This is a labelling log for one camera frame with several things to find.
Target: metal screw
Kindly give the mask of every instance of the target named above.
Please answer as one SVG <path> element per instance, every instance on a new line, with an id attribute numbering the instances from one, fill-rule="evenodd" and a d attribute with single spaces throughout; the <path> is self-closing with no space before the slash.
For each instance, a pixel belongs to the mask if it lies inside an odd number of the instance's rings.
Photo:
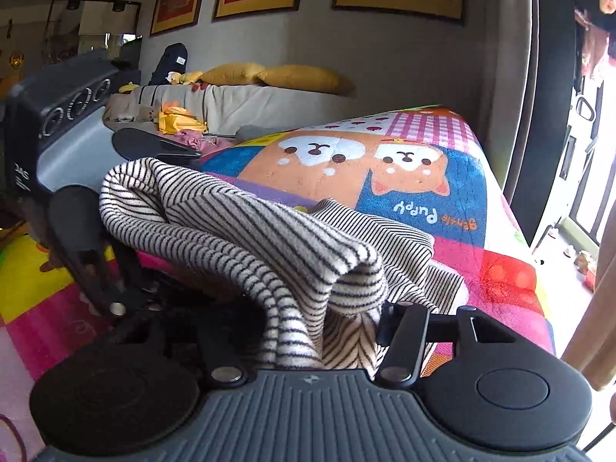
<path id="1" fill-rule="evenodd" d="M 381 370 L 381 377 L 387 382 L 396 384 L 398 382 L 404 382 L 411 378 L 411 372 L 403 367 L 387 367 Z"/>
<path id="2" fill-rule="evenodd" d="M 235 367 L 218 367 L 212 372 L 212 378 L 219 382 L 236 382 L 241 379 L 241 370 Z"/>
<path id="3" fill-rule="evenodd" d="M 109 310 L 115 316 L 124 316 L 126 314 L 126 308 L 121 302 L 112 302 L 109 305 Z"/>

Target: blue patch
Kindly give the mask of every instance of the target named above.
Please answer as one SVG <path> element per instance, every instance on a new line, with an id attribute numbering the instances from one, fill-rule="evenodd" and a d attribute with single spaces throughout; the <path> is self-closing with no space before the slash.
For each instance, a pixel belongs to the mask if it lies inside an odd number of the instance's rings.
<path id="1" fill-rule="evenodd" d="M 265 146 L 229 147 L 217 152 L 203 163 L 202 172 L 214 172 L 221 176 L 237 177 Z"/>
<path id="2" fill-rule="evenodd" d="M 372 173 L 363 184 L 355 210 L 397 220 L 433 236 L 483 247 L 487 216 L 485 174 L 478 159 L 439 147 L 447 155 L 449 196 L 428 192 L 372 193 Z"/>

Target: gray ribbed panel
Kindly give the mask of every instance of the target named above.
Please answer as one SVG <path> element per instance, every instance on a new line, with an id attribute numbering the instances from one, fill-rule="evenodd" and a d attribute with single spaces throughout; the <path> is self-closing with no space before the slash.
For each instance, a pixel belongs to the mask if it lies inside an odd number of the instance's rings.
<path id="1" fill-rule="evenodd" d="M 48 449 L 38 462 L 102 462 Z M 381 389 L 361 370 L 260 372 L 215 392 L 189 426 L 110 462 L 588 462 L 573 447 L 535 456 L 468 447 L 430 423 L 412 394 Z"/>

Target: black circular cover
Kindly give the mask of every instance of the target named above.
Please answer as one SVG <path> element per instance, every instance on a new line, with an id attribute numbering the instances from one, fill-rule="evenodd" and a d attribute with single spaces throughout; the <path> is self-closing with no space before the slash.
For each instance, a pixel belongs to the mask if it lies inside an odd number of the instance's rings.
<path id="1" fill-rule="evenodd" d="M 479 344 L 437 368 L 423 385 L 424 405 L 442 427 L 506 452 L 575 440 L 592 403 L 582 375 L 530 343 Z"/>
<path id="2" fill-rule="evenodd" d="M 199 396 L 193 376 L 142 345 L 78 353 L 35 384 L 30 411 L 45 440 L 76 455 L 145 448 L 176 430 Z"/>

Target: beige curtain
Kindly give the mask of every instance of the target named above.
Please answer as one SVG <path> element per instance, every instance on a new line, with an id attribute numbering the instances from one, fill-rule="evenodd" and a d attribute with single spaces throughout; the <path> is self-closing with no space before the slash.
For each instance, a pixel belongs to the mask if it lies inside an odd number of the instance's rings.
<path id="1" fill-rule="evenodd" d="M 595 390 L 616 377 L 616 203 L 601 238 L 593 298 L 562 360 L 579 370 Z"/>

